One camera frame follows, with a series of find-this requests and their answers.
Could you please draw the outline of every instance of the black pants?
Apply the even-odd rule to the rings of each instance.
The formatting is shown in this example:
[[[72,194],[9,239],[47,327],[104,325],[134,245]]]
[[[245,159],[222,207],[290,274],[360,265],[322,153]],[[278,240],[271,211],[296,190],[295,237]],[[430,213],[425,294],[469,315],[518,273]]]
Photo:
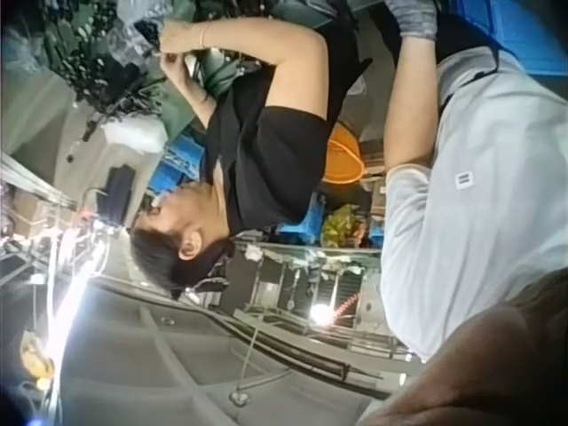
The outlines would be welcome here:
[[[395,64],[397,64],[402,43],[397,21],[385,3],[373,7],[369,11],[369,15],[381,32],[383,41]],[[445,12],[438,14],[438,38],[436,41],[436,61],[438,64],[459,51],[482,46],[487,46],[492,51],[504,50],[492,37],[461,16]]]

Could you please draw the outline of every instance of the blue container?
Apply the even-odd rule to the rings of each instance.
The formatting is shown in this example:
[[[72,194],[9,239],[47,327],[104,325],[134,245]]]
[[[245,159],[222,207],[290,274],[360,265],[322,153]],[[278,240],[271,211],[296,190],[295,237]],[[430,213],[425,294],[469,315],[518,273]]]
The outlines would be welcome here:
[[[323,205],[314,194],[304,220],[298,225],[279,225],[279,234],[295,235],[304,244],[312,245],[320,238],[323,226]]]
[[[383,246],[384,232],[383,227],[380,226],[374,220],[371,221],[371,227],[369,228],[369,240],[373,247],[380,249]]]
[[[160,162],[148,183],[148,188],[156,194],[170,191],[178,185],[181,177],[181,171],[171,167],[165,162]]]
[[[179,135],[164,153],[162,161],[186,174],[193,180],[200,178],[203,146],[186,134]]]
[[[451,10],[510,50],[531,75],[568,75],[568,54],[538,16],[514,0],[452,0]]]

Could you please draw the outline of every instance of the white sleeve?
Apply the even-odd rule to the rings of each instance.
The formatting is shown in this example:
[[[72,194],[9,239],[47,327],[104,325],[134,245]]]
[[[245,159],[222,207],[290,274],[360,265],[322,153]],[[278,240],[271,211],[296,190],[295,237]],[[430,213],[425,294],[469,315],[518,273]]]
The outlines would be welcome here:
[[[419,256],[429,182],[429,169],[407,164],[389,171],[386,179],[381,297],[390,329],[413,351],[418,348],[409,341],[414,333],[404,314],[413,301],[403,288],[412,287],[406,284],[413,279]]]

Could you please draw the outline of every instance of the glove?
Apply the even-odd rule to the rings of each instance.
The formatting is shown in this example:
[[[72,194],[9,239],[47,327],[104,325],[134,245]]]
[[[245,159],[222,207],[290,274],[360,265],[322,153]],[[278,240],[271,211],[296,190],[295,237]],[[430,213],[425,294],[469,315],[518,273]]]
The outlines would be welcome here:
[[[433,0],[385,0],[403,37],[436,40],[438,11]]]

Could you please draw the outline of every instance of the hand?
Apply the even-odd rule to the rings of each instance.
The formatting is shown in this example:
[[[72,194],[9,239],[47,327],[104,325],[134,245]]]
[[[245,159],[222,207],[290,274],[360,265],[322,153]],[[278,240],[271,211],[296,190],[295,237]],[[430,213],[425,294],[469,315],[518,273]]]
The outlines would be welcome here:
[[[438,11],[433,0],[385,0],[403,37],[436,39]]]
[[[160,68],[179,91],[186,89],[191,82],[183,54],[163,53],[160,56]]]
[[[167,20],[160,33],[160,51],[162,53],[186,53],[199,48],[199,36],[194,40],[194,25],[189,22]]]

